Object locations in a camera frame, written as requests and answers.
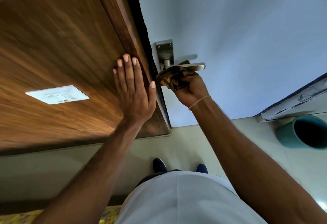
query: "bracelet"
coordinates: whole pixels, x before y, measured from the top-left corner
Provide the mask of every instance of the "bracelet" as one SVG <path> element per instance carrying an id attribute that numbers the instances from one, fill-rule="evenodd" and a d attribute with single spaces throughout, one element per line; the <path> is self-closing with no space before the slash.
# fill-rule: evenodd
<path id="1" fill-rule="evenodd" d="M 188 110 L 191 110 L 191 108 L 195 105 L 195 104 L 197 104 L 198 102 L 200 102 L 202 99 L 205 99 L 205 98 L 207 98 L 207 97 L 211 97 L 211 96 L 203 96 L 202 98 L 200 98 L 198 101 L 196 101 L 194 104 L 192 104 L 191 106 L 190 106 L 190 108 L 188 108 Z"/>

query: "dark pants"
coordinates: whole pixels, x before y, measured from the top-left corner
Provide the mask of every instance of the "dark pants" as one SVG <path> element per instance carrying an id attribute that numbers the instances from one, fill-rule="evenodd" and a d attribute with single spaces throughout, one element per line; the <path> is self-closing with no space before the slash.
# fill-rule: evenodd
<path id="1" fill-rule="evenodd" d="M 144 183 L 144 182 L 146 182 L 146 181 L 148 181 L 148 180 L 150 180 L 150 179 L 152 179 L 152 178 L 154 178 L 154 177 L 156 177 L 156 176 L 160 176 L 160 175 L 162 175 L 162 174 L 165 174 L 166 172 L 156 172 L 156 173 L 154 173 L 154 174 L 151 174 L 151 175 L 149 175 L 149 176 L 146 176 L 145 178 L 143 178 L 138 184 L 137 184 L 137 186 L 139 186 L 140 184 L 142 184 L 142 183 Z"/>

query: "shoe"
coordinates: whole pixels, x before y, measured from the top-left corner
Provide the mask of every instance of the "shoe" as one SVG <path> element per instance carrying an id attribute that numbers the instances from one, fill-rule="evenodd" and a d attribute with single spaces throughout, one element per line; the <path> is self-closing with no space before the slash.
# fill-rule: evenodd
<path id="1" fill-rule="evenodd" d="M 196 172 L 202 172 L 202 173 L 206 173 L 208 174 L 208 169 L 204 164 L 198 164 L 196 170 Z"/>
<path id="2" fill-rule="evenodd" d="M 166 168 L 166 165 L 164 164 L 164 162 L 161 159 L 158 159 L 158 158 L 154 159 L 153 162 L 152 162 L 152 166 L 153 166 L 154 173 L 157 173 L 157 172 L 166 173 L 166 172 L 168 172 L 167 168 Z"/>

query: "yellow patterned bedsheet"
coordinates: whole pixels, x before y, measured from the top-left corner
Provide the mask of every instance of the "yellow patterned bedsheet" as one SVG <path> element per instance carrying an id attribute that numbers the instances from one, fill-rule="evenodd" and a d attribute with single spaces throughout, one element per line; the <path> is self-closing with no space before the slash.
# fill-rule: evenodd
<path id="1" fill-rule="evenodd" d="M 121 206 L 106 207 L 99 224 L 113 224 Z M 0 224 L 30 224 L 43 210 L 35 210 L 23 214 L 0 215 Z"/>

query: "trash bin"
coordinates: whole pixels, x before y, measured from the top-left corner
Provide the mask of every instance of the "trash bin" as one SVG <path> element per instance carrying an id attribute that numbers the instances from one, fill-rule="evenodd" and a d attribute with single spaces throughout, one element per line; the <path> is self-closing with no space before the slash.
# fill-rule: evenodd
<path id="1" fill-rule="evenodd" d="M 327 123 L 313 115 L 302 115 L 276 128 L 277 139 L 288 148 L 327 148 Z"/>

